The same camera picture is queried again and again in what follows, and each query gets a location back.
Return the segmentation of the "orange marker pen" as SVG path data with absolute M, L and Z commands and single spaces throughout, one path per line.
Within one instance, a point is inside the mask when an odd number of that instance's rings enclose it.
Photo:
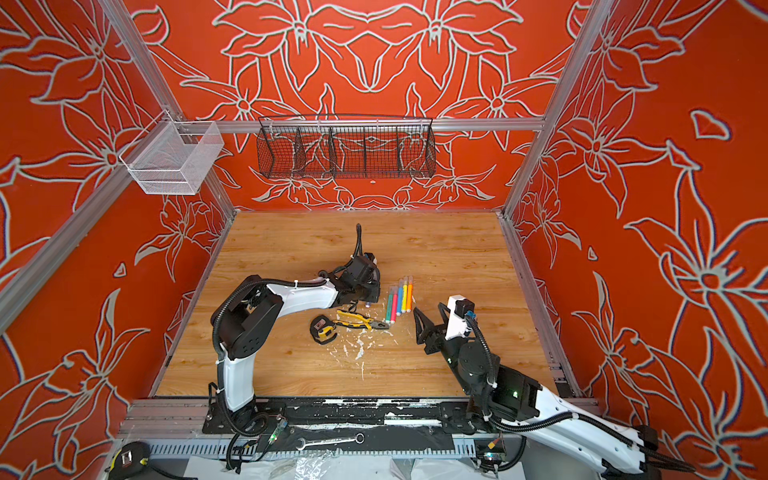
M 407 292 L 406 292 L 406 312 L 411 312 L 413 309 L 413 276 L 408 276 L 407 279 Z

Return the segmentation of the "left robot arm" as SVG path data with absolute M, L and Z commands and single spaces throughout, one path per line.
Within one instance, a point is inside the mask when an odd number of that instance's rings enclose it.
M 217 382 L 212 388 L 215 405 L 233 433 L 253 438 L 267 426 L 267 416 L 254 404 L 253 374 L 255 355 L 278 319 L 379 300 L 380 271 L 375 255 L 363 250 L 362 233 L 358 224 L 355 248 L 345 264 L 307 281 L 250 275 L 212 314 L 212 345 L 217 355 Z

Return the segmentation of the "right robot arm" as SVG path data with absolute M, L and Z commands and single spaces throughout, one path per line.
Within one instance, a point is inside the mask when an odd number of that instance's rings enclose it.
M 623 426 L 561 398 L 537 380 L 502 364 L 479 328 L 472 301 L 441 303 L 441 323 L 414 309 L 416 341 L 440 354 L 468 396 L 469 423 L 490 433 L 533 440 L 588 466 L 604 479 L 658 479 L 692 473 L 692 464 L 659 450 L 657 432 Z

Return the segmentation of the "blue marker pen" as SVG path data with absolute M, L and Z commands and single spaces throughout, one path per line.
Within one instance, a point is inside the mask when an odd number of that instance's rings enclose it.
M 403 301 L 404 301 L 403 298 L 404 298 L 405 287 L 406 287 L 405 279 L 400 279 L 399 280 L 399 284 L 398 284 L 398 289 L 397 289 L 397 292 L 396 292 L 397 293 L 397 300 L 396 300 L 396 304 L 395 304 L 395 315 L 396 315 L 396 317 L 399 317 L 399 316 L 402 315 Z

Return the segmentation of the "purple marker pen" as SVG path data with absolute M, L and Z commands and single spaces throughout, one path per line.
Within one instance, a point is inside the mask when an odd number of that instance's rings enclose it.
M 389 324 L 391 322 L 392 301 L 393 301 L 393 293 L 390 290 L 390 292 L 388 293 L 388 296 L 387 296 L 386 311 L 385 311 L 385 317 L 384 317 L 384 321 L 387 324 Z

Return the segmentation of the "yellow marker pen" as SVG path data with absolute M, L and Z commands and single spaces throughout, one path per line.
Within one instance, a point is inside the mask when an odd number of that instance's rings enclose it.
M 405 287 L 404 298 L 403 298 L 404 301 L 403 301 L 403 311 L 402 311 L 402 314 L 405 314 L 405 313 L 407 313 L 406 312 L 406 292 L 407 292 L 407 279 L 408 279 L 408 277 L 404 277 L 403 279 L 405 279 L 405 281 L 406 281 L 406 287 Z

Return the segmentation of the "green marker pen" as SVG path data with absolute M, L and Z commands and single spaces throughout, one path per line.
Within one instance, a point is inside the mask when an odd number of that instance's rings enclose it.
M 388 314 L 387 321 L 392 324 L 396 321 L 397 312 L 397 288 L 391 287 L 388 296 Z

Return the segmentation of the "pink marker pen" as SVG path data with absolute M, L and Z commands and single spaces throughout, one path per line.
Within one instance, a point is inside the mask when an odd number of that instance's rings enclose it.
M 397 317 L 400 315 L 401 315 L 400 287 L 396 287 L 393 291 L 391 322 L 394 323 Z

